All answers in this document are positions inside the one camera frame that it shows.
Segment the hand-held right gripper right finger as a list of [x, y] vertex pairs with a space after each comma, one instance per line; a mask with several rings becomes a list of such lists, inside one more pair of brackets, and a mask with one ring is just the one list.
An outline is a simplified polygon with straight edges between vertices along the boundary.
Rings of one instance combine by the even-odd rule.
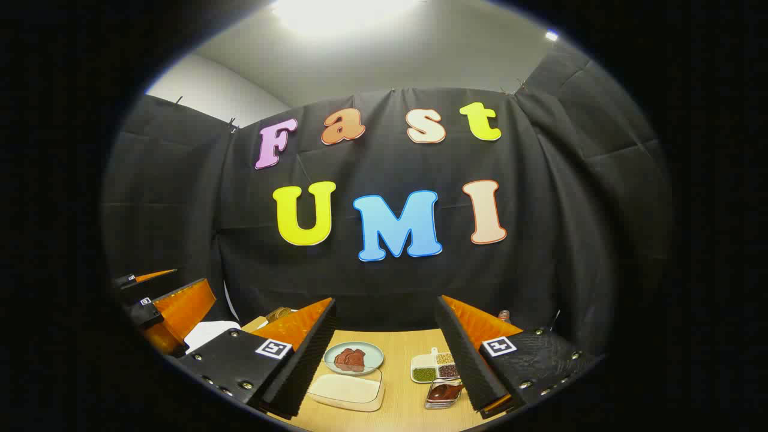
[[434, 319], [473, 409], [485, 419], [540, 404], [601, 361], [548, 328], [524, 330], [445, 295], [437, 298]]

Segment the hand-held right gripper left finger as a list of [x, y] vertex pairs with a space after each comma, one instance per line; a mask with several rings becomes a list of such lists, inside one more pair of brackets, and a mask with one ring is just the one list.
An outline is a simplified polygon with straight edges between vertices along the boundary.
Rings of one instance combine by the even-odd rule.
[[253, 332], [227, 329], [176, 363], [225, 397], [290, 420], [334, 336], [336, 303], [326, 298]]

